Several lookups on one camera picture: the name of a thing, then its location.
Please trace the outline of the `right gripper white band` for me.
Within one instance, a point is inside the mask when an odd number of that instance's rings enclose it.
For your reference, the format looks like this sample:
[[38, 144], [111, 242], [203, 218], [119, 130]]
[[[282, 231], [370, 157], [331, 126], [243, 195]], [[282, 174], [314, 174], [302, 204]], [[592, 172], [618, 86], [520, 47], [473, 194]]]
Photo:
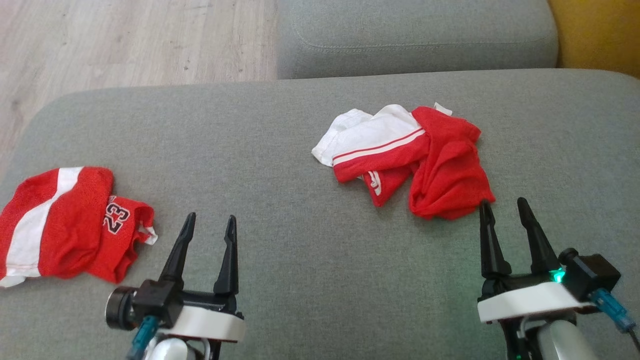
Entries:
[[481, 322], [490, 323], [548, 313], [589, 310], [589, 301], [579, 301], [563, 284], [555, 251], [537, 221], [527, 199], [517, 200], [521, 225], [526, 230], [531, 257], [531, 274], [510, 275], [495, 230], [495, 216], [488, 199], [478, 208], [480, 221], [480, 266], [484, 282], [477, 300]]

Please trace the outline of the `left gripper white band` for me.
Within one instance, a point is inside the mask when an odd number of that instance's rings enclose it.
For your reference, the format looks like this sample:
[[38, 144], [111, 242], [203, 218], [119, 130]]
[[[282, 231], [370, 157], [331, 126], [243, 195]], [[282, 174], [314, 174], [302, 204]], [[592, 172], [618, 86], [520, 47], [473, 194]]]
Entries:
[[[193, 239], [196, 212], [190, 212], [178, 234], [162, 269], [159, 281], [183, 283], [186, 255]], [[239, 293], [239, 255], [237, 219], [230, 215], [224, 235], [225, 251], [214, 292], [183, 291], [182, 311], [171, 328], [160, 328], [163, 335], [183, 338], [205, 338], [212, 341], [238, 343], [244, 340], [247, 325], [237, 310]]]

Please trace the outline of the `red white basketball jersey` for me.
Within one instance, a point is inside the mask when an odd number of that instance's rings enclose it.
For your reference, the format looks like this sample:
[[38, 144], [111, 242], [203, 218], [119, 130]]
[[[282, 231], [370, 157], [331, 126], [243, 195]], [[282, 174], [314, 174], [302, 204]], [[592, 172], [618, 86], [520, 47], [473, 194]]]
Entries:
[[375, 114], [339, 114], [311, 154], [339, 183], [363, 180], [375, 207], [410, 182], [412, 214], [455, 220], [496, 200], [480, 161], [481, 134], [439, 104], [412, 111], [389, 104]]

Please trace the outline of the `red number 23 jersey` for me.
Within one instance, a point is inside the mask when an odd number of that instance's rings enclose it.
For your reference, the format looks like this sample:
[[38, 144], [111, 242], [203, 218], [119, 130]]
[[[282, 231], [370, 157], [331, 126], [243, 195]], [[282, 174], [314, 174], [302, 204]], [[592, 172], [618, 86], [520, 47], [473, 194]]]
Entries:
[[112, 193], [105, 167], [61, 167], [20, 183], [0, 212], [0, 289], [30, 278], [87, 273], [120, 283], [153, 245], [154, 209]]

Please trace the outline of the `large grey sofa seat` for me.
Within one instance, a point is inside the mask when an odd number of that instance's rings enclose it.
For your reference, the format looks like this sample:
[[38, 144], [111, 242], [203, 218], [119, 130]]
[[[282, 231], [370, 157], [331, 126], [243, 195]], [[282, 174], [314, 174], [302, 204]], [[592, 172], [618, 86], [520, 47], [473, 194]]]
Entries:
[[124, 284], [160, 275], [196, 212], [183, 279], [210, 291], [237, 217], [243, 342], [224, 360], [505, 359], [480, 322], [477, 213], [414, 216], [409, 183], [377, 208], [339, 184], [313, 146], [339, 114], [439, 103], [481, 130], [496, 233], [515, 274], [530, 269], [517, 199], [554, 251], [601, 254], [640, 336], [640, 80], [613, 71], [509, 69], [98, 89], [62, 96], [26, 127], [0, 180], [103, 166], [114, 191], [155, 210], [158, 240]]

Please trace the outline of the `large yellow sofa back cushion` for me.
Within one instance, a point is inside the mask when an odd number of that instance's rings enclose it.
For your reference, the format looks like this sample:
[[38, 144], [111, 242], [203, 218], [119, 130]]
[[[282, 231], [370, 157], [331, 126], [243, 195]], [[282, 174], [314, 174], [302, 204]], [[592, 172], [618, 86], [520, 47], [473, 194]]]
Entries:
[[640, 0], [547, 0], [560, 68], [601, 69], [640, 79]]

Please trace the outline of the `grey sofa seat cushion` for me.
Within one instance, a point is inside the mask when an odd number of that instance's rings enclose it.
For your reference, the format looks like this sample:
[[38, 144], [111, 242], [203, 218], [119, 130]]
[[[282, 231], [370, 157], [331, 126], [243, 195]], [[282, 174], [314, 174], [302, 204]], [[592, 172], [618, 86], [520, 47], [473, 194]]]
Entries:
[[547, 0], [278, 0], [277, 76], [555, 68]]

